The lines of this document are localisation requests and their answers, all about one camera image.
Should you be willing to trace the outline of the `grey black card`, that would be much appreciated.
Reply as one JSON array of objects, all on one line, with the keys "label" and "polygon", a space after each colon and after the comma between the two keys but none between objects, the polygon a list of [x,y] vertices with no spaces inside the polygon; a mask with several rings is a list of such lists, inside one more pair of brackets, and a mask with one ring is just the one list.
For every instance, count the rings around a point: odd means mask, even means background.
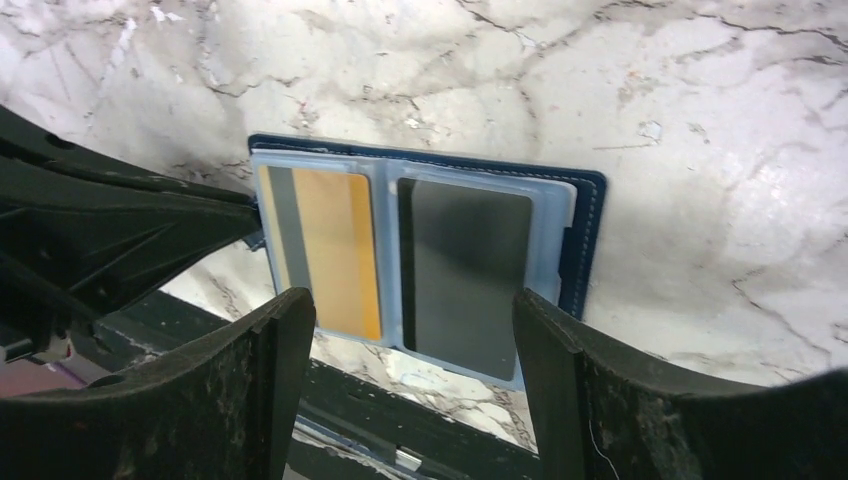
[{"label": "grey black card", "polygon": [[512,379],[510,309],[525,280],[531,199],[401,178],[397,203],[404,347]]}]

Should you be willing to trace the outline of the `blue leather card holder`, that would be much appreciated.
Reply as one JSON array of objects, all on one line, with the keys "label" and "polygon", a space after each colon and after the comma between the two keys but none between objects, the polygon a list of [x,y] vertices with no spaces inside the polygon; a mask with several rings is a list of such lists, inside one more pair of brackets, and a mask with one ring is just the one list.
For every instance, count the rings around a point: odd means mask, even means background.
[{"label": "blue leather card holder", "polygon": [[584,311],[607,193],[597,171],[254,134],[277,290],[313,295],[321,333],[512,390],[512,300]]}]

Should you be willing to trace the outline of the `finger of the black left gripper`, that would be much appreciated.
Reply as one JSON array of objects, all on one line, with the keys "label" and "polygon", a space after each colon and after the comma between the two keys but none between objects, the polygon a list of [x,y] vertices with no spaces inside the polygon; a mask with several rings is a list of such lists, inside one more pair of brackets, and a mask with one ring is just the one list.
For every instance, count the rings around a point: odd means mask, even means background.
[{"label": "finger of the black left gripper", "polygon": [[65,141],[6,107],[1,108],[1,155],[86,181],[237,205],[254,204],[246,194],[160,175]]},{"label": "finger of the black left gripper", "polygon": [[134,304],[258,228],[243,194],[5,158],[1,343],[43,351],[52,336]]}]

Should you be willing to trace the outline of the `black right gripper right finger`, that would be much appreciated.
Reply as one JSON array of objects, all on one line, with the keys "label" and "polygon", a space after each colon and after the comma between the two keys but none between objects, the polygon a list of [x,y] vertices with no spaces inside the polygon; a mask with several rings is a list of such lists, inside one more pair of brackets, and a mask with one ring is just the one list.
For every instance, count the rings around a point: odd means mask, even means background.
[{"label": "black right gripper right finger", "polygon": [[513,329],[546,479],[843,479],[847,372],[762,387],[663,361],[531,290]]}]

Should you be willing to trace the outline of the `gold card magnetic stripe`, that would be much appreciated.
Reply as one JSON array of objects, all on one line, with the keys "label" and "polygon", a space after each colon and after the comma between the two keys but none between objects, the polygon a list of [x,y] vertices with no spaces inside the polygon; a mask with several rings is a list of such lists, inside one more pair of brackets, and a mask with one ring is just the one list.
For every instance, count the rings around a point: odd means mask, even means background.
[{"label": "gold card magnetic stripe", "polygon": [[321,329],[380,340],[368,178],[267,165],[257,174],[277,287],[309,289]]}]

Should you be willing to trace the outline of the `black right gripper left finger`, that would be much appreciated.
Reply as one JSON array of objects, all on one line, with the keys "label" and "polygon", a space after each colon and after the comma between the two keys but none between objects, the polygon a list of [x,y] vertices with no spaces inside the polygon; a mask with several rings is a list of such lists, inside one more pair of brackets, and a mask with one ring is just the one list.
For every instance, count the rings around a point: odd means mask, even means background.
[{"label": "black right gripper left finger", "polygon": [[5,479],[280,479],[316,321],[292,288],[83,389],[1,402]]}]

